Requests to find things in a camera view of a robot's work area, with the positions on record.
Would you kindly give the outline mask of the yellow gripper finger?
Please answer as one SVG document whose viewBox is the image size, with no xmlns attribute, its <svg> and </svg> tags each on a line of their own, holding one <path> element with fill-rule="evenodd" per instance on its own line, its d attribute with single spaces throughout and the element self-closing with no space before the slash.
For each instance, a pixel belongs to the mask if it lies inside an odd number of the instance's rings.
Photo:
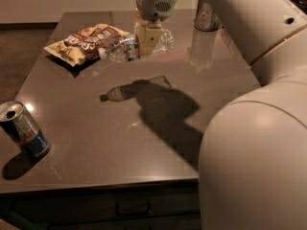
<svg viewBox="0 0 307 230">
<path fill-rule="evenodd" d="M 158 43 L 163 28 L 160 24 L 142 23 L 140 28 L 140 53 L 142 56 L 150 55 Z"/>
</svg>

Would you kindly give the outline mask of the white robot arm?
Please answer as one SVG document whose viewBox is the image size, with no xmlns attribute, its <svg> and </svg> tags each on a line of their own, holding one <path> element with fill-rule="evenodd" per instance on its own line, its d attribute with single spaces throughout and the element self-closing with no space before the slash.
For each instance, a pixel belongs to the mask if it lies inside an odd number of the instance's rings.
<svg viewBox="0 0 307 230">
<path fill-rule="evenodd" d="M 210 122 L 201 230 L 307 230 L 307 16 L 290 0 L 208 0 L 260 83 Z"/>
</svg>

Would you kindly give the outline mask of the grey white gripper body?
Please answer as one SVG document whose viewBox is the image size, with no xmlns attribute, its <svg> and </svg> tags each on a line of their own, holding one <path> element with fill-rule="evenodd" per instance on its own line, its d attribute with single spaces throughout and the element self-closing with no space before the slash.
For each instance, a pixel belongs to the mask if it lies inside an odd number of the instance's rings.
<svg viewBox="0 0 307 230">
<path fill-rule="evenodd" d="M 177 0 L 135 0 L 135 2 L 143 20 L 157 23 L 166 20 L 171 15 Z"/>
</svg>

